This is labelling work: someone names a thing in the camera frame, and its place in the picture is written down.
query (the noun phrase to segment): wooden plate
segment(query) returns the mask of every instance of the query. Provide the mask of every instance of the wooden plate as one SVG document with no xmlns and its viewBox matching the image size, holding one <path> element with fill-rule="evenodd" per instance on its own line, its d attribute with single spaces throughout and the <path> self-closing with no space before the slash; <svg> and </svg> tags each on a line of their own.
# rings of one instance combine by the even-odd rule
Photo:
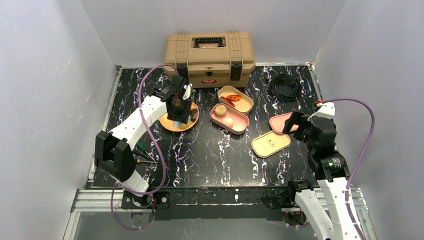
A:
<svg viewBox="0 0 424 240">
<path fill-rule="evenodd" d="M 190 129 L 193 127 L 199 120 L 199 108 L 196 105 L 196 103 L 192 102 L 191 107 L 197 109 L 197 118 L 195 121 L 188 120 L 188 124 L 185 127 L 174 127 L 174 121 L 167 119 L 168 113 L 165 113 L 165 115 L 161 116 L 159 118 L 160 124 L 166 128 L 169 131 L 172 132 L 182 132 Z"/>
</svg>

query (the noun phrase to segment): food item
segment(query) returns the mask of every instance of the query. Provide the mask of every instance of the food item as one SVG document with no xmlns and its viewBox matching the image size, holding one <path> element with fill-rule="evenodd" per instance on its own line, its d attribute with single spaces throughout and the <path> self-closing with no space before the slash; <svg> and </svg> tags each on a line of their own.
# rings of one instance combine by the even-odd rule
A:
<svg viewBox="0 0 424 240">
<path fill-rule="evenodd" d="M 234 103 L 233 103 L 233 102 L 231 102 L 228 98 L 226 98 L 226 97 L 222 96 L 222 97 L 221 97 L 221 99 L 222 99 L 222 100 L 224 100 L 224 101 L 226 101 L 229 105 L 231 105 L 231 106 L 233 106 L 233 107 L 236 107 L 236 105 L 234 105 Z"/>
<path fill-rule="evenodd" d="M 230 101 L 232 101 L 232 102 L 237 102 L 237 101 L 239 101 L 240 99 L 242 99 L 242 96 L 232 94 L 232 95 L 228 95 L 228 96 L 226 96 L 226 98 L 227 98 L 227 99 L 229 99 L 229 100 L 230 100 Z"/>
<path fill-rule="evenodd" d="M 222 123 L 225 124 L 225 125 L 227 125 L 230 128 L 232 128 L 233 127 L 233 124 L 234 124 L 233 119 L 231 117 L 225 117 L 222 120 Z"/>
<path fill-rule="evenodd" d="M 190 109 L 190 120 L 192 121 L 192 122 L 194 122 L 194 121 L 196 121 L 196 119 L 198 118 L 198 109 L 197 108 L 194 108 L 193 106 L 191 106 L 191 109 Z"/>
<path fill-rule="evenodd" d="M 227 113 L 227 108 L 224 105 L 219 105 L 215 107 L 215 114 L 219 117 L 224 116 Z"/>
</svg>

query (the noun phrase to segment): pink lid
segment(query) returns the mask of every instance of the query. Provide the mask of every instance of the pink lid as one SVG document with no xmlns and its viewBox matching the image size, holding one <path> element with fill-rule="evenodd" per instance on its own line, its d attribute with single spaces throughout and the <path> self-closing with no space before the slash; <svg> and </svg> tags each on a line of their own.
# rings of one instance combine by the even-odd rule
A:
<svg viewBox="0 0 424 240">
<path fill-rule="evenodd" d="M 284 126 L 286 125 L 286 120 L 290 118 L 292 112 L 284 113 L 278 116 L 273 116 L 269 119 L 269 125 L 274 132 L 277 134 L 283 134 Z M 296 131 L 298 129 L 298 125 L 293 125 L 291 127 L 290 132 Z"/>
</svg>

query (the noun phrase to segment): wire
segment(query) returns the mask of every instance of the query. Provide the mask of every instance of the wire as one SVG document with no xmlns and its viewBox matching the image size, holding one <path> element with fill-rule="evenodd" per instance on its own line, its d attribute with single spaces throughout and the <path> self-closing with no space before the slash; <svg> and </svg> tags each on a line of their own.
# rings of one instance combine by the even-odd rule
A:
<svg viewBox="0 0 424 240">
<path fill-rule="evenodd" d="M 153 207 L 151 208 L 151 214 L 153 214 L 153 217 L 156 214 L 155 207 L 156 207 L 156 199 L 154 200 Z"/>
<path fill-rule="evenodd" d="M 153 221 L 155 220 L 155 215 L 153 215 L 153 220 L 152 221 L 150 221 L 149 223 L 147 223 L 144 226 L 139 226 L 139 227 L 126 226 L 121 221 L 119 221 L 117 215 L 114 212 L 114 193 L 115 193 L 115 189 L 117 187 L 122 187 L 122 185 L 119 182 L 115 183 L 115 185 L 113 185 L 113 188 L 112 188 L 112 196 L 110 197 L 110 211 L 112 212 L 112 216 L 115 219 L 115 222 L 117 222 L 124 229 L 128 229 L 128 230 L 140 230 L 140 229 L 144 229 L 144 228 L 148 227 L 150 224 L 152 224 Z"/>
<path fill-rule="evenodd" d="M 274 224 L 274 225 L 283 226 L 283 227 L 286 227 L 286 228 L 295 228 L 295 229 L 297 229 L 297 228 L 304 228 L 304 227 L 307 227 L 307 226 L 311 225 L 310 222 L 307 222 L 307 223 L 302 224 L 302 225 L 300 225 L 300 224 L 298 224 L 298 225 L 289 225 L 288 223 L 279 223 L 279 222 L 275 222 L 275 221 L 269 221 L 269 220 L 266 220 L 266 219 L 262 219 L 262 221 L 263 222 L 266 222 L 266 223 Z"/>
<path fill-rule="evenodd" d="M 282 84 L 292 86 L 293 93 L 291 95 L 288 95 L 288 94 L 284 94 L 281 90 L 278 90 L 277 86 Z M 280 73 L 279 75 L 274 77 L 274 79 L 271 80 L 271 82 L 269 83 L 269 89 L 271 90 L 271 93 L 277 99 L 287 101 L 287 102 L 296 101 L 301 96 L 301 93 L 302 93 L 300 80 L 298 80 L 297 78 L 293 76 L 286 75 L 283 73 Z"/>
<path fill-rule="evenodd" d="M 325 104 L 325 103 L 328 103 L 328 102 L 337 102 L 337 101 L 352 101 L 352 102 L 357 102 L 359 104 L 362 104 L 364 107 L 366 107 L 366 109 L 369 111 L 369 114 L 371 115 L 371 128 L 369 129 L 368 138 L 366 139 L 366 142 L 365 142 L 365 145 L 363 146 L 362 152 L 360 153 L 358 160 L 356 161 L 356 164 L 355 164 L 355 167 L 353 168 L 352 174 L 350 175 L 349 180 L 347 180 L 347 184 L 346 184 L 347 191 L 344 193 L 344 199 L 346 200 L 346 208 L 347 208 L 347 212 L 349 213 L 350 219 L 354 223 L 355 229 L 358 232 L 360 238 L 362 240 L 367 240 L 365 238 L 365 235 L 362 232 L 361 228 L 359 227 L 359 225 L 355 224 L 356 223 L 355 216 L 352 212 L 351 205 L 348 203 L 348 201 L 349 201 L 349 192 L 350 192 L 352 180 L 354 179 L 354 176 L 355 176 L 355 174 L 358 170 L 359 164 L 361 164 L 362 158 L 364 157 L 365 150 L 367 150 L 368 145 L 370 144 L 371 137 L 373 136 L 373 133 L 374 133 L 374 125 L 376 123 L 376 119 L 375 119 L 374 112 L 371 109 L 371 107 L 368 106 L 365 102 L 358 100 L 358 99 L 355 99 L 355 98 L 334 98 L 334 99 L 325 100 L 322 103 Z"/>
<path fill-rule="evenodd" d="M 157 191 L 159 191 L 165 184 L 165 180 L 167 178 L 167 165 L 165 163 L 165 158 L 164 155 L 162 154 L 161 148 L 159 147 L 158 142 L 155 139 L 155 136 L 153 136 L 152 131 L 149 128 L 149 125 L 147 124 L 147 121 L 145 119 L 145 116 L 143 115 L 143 110 L 142 110 L 142 88 L 143 85 L 146 81 L 146 79 L 150 76 L 150 74 L 152 74 L 152 72 L 158 68 L 164 67 L 164 66 L 168 66 L 168 67 L 172 67 L 175 70 L 175 74 L 178 76 L 178 71 L 175 68 L 175 66 L 171 65 L 171 64 L 161 64 L 159 66 L 155 66 L 154 68 L 150 69 L 146 75 L 144 75 L 144 77 L 141 79 L 140 85 L 138 86 L 138 107 L 140 109 L 140 116 L 141 116 L 141 120 L 143 122 L 143 125 L 146 128 L 146 131 L 148 133 L 148 135 L 151 138 L 151 141 L 153 142 L 154 146 L 157 149 L 157 153 L 159 155 L 160 161 L 162 163 L 162 181 L 160 182 L 159 186 L 152 191 L 147 191 L 147 192 L 140 192 L 140 191 L 134 191 L 132 189 L 126 188 L 124 186 L 122 186 L 122 184 L 120 184 L 119 182 L 115 183 L 115 185 L 112 188 L 112 196 L 110 198 L 110 211 L 112 212 L 113 218 L 115 219 L 115 221 L 123 228 L 128 229 L 128 230 L 139 230 L 139 229 L 143 229 L 147 226 L 149 226 L 153 221 L 149 222 L 148 224 L 141 226 L 141 227 L 129 227 L 129 226 L 125 226 L 122 222 L 119 221 L 119 219 L 117 218 L 115 212 L 114 212 L 114 206 L 113 206 L 113 201 L 114 201 L 114 192 L 115 192 L 115 188 L 117 186 L 120 186 L 123 190 L 128 191 L 132 194 L 137 194 L 137 195 L 150 195 L 150 194 L 154 194 Z"/>
<path fill-rule="evenodd" d="M 153 204 L 153 202 L 154 202 L 153 200 L 150 201 L 150 203 L 147 206 L 141 206 L 141 204 L 140 204 L 140 207 L 139 208 L 141 208 L 141 209 L 147 209 L 148 207 L 150 207 Z M 134 201 L 134 198 L 132 198 L 132 204 L 136 205 L 136 202 Z"/>
</svg>

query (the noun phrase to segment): toolbox handle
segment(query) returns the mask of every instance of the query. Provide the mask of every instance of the toolbox handle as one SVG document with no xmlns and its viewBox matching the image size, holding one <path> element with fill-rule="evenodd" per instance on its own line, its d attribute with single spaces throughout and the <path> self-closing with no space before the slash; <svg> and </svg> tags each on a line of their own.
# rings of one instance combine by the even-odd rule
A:
<svg viewBox="0 0 424 240">
<path fill-rule="evenodd" d="M 218 44 L 218 47 L 225 47 L 222 37 L 199 37 L 194 40 L 193 48 L 200 48 L 200 44 Z"/>
</svg>

